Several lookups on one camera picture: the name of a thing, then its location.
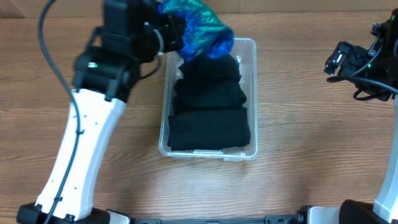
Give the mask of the small black cloth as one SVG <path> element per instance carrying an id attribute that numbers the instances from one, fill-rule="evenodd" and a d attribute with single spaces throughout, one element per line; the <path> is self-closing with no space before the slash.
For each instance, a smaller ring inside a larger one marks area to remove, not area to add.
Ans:
<path id="1" fill-rule="evenodd" d="M 186 80 L 175 83 L 176 112 L 204 109 L 239 108 L 247 97 L 234 80 Z"/>

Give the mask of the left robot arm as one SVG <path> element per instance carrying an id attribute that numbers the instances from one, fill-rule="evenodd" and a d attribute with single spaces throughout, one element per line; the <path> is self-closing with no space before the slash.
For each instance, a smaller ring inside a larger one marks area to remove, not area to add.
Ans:
<path id="1" fill-rule="evenodd" d="M 182 48 L 182 17 L 161 14 L 158 1 L 105 1 L 95 27 L 65 85 L 71 103 L 52 173 L 34 203 L 22 205 L 18 223 L 132 223 L 93 206 L 96 180 L 110 137 L 123 115 L 140 66 Z"/>

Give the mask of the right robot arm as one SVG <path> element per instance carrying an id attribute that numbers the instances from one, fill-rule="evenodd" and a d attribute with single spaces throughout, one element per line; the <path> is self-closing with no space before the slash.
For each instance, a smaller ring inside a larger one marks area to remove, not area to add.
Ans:
<path id="1" fill-rule="evenodd" d="M 306 223 L 397 219 L 397 14 L 374 26 L 369 50 L 338 44 L 327 79 L 305 80 L 307 112 L 295 143 L 309 177 Z"/>

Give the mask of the long black cloth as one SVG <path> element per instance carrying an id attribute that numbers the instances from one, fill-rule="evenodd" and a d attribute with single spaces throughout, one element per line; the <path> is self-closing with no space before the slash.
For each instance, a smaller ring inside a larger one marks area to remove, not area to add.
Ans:
<path id="1" fill-rule="evenodd" d="M 172 151 L 217 150 L 250 144 L 246 108 L 193 110 L 169 116 Z"/>

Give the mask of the shiny blue sequin cloth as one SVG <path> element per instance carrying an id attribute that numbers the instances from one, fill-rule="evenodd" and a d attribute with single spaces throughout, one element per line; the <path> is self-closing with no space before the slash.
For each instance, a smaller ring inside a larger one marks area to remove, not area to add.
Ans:
<path id="1" fill-rule="evenodd" d="M 158 6 L 161 15 L 173 14 L 186 23 L 182 35 L 183 48 L 178 54 L 185 61 L 198 55 L 216 59 L 229 54 L 234 32 L 201 0 L 163 0 Z"/>

